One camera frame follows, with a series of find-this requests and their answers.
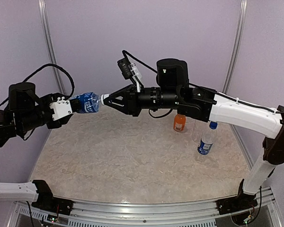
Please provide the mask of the white bottle cap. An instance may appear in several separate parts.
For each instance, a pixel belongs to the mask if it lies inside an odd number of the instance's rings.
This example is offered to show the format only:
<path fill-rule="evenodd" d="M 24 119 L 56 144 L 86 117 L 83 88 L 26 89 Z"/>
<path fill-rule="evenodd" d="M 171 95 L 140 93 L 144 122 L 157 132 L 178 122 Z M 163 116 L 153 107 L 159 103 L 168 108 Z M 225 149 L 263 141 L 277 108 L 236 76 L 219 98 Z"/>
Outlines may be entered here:
<path fill-rule="evenodd" d="M 101 104 L 102 105 L 105 105 L 104 104 L 104 100 L 106 99 L 106 98 L 108 98 L 110 96 L 110 94 L 102 94 L 101 96 L 100 96 L 100 101 L 101 101 Z"/>

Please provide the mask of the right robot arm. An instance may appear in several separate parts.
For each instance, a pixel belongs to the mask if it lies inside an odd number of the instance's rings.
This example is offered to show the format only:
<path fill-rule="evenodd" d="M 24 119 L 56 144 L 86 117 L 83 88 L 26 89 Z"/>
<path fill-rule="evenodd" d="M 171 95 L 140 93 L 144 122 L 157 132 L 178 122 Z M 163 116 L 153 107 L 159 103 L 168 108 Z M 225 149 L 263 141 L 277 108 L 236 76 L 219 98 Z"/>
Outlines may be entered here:
<path fill-rule="evenodd" d="M 203 121 L 222 122 L 243 127 L 265 136 L 264 152 L 259 156 L 248 177 L 240 184 L 239 194 L 233 198 L 237 210 L 251 202 L 261 184 L 277 165 L 284 163 L 284 107 L 263 107 L 227 96 L 214 89 L 189 83 L 187 63 L 178 59 L 157 62 L 156 87 L 144 87 L 137 67 L 127 59 L 118 61 L 118 67 L 128 85 L 101 102 L 124 114 L 138 116 L 142 109 L 175 109 L 181 115 Z"/>

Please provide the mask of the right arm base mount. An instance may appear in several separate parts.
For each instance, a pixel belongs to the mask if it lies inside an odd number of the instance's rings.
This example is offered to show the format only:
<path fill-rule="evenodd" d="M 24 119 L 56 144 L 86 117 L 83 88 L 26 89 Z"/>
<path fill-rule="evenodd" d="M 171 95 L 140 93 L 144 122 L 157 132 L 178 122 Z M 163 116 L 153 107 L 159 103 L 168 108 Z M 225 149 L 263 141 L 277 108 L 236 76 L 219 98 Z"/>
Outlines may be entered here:
<path fill-rule="evenodd" d="M 216 206 L 220 215 L 256 207 L 258 202 L 256 195 L 248 195 L 243 192 L 244 179 L 240 182 L 238 194 L 233 197 L 216 200 Z"/>

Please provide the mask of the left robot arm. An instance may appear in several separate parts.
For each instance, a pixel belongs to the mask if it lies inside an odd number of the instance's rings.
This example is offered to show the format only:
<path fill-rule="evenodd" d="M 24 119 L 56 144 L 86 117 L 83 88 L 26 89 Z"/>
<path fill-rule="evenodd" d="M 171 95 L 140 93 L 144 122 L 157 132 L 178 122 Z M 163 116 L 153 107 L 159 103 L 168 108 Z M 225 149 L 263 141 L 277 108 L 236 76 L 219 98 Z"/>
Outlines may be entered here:
<path fill-rule="evenodd" d="M 47 125 L 49 129 L 60 128 L 75 112 L 74 101 L 60 93 L 38 97 L 36 86 L 22 82 L 9 87 L 8 105 L 0 110 L 0 148 L 11 138 L 26 134 Z M 53 210 L 57 200 L 43 180 L 27 183 L 0 183 L 0 201 L 28 201 Z"/>

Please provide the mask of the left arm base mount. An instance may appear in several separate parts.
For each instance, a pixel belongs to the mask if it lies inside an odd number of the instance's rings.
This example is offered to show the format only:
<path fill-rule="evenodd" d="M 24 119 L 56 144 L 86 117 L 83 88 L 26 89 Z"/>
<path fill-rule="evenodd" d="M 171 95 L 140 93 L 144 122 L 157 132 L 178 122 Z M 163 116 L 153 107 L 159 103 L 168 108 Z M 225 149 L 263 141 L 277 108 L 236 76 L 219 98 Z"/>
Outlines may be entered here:
<path fill-rule="evenodd" d="M 56 214 L 69 216 L 73 207 L 73 201 L 54 197 L 49 185 L 44 180 L 33 180 L 38 194 L 37 201 L 32 202 L 34 208 L 49 211 Z"/>

